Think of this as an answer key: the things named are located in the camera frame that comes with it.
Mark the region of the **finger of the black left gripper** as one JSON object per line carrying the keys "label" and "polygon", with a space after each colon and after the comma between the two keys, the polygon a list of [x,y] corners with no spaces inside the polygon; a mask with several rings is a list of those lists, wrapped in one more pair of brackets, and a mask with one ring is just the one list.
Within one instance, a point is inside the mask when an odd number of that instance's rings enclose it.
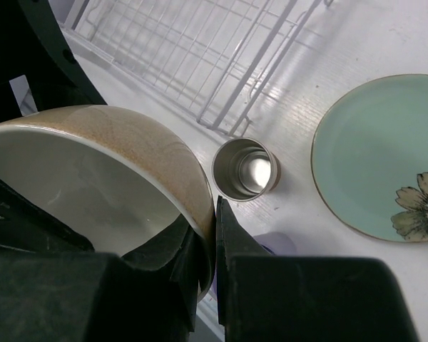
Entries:
{"label": "finger of the black left gripper", "polygon": [[47,1],[0,1],[0,121],[21,116],[9,83],[19,76],[26,77],[38,111],[105,104]]}

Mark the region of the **lilac plastic cup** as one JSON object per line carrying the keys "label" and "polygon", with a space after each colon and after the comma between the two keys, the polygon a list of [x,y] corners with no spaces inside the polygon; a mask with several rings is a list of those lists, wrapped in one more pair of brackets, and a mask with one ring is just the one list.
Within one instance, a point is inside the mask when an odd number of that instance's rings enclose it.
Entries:
{"label": "lilac plastic cup", "polygon": [[277,256],[291,257],[297,254],[297,249],[293,241],[282,232],[268,232],[254,236],[254,240]]}

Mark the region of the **beige ceramic bowl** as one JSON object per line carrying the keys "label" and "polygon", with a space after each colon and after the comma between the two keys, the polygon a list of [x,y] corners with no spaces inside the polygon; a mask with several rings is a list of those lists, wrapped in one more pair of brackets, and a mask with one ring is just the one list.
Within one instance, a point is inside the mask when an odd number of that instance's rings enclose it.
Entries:
{"label": "beige ceramic bowl", "polygon": [[183,216],[213,281],[215,210],[190,148],[158,121],[108,105],[45,110],[0,123],[0,180],[89,240],[124,256]]}

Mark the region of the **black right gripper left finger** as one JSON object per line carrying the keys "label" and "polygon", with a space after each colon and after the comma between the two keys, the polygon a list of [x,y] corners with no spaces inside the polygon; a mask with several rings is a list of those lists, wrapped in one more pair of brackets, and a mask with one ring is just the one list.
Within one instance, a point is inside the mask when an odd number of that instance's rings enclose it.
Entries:
{"label": "black right gripper left finger", "polygon": [[0,341],[187,341],[200,244],[184,217],[125,256],[0,180]]}

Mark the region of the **steel cup with brown band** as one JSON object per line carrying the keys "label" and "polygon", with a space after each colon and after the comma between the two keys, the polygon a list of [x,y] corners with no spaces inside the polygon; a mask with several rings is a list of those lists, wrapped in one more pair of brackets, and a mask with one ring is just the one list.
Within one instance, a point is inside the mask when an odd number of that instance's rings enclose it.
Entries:
{"label": "steel cup with brown band", "polygon": [[211,172],[224,197],[247,202],[277,186],[281,166],[277,157],[261,142],[252,138],[233,138],[216,152]]}

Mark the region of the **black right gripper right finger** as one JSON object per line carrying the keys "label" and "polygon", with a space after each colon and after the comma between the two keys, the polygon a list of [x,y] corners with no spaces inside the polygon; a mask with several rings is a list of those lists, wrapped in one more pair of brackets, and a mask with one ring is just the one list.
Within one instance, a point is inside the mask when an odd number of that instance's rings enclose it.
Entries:
{"label": "black right gripper right finger", "polygon": [[417,341],[402,287],[381,260],[282,255],[216,204],[215,292],[226,341]]}

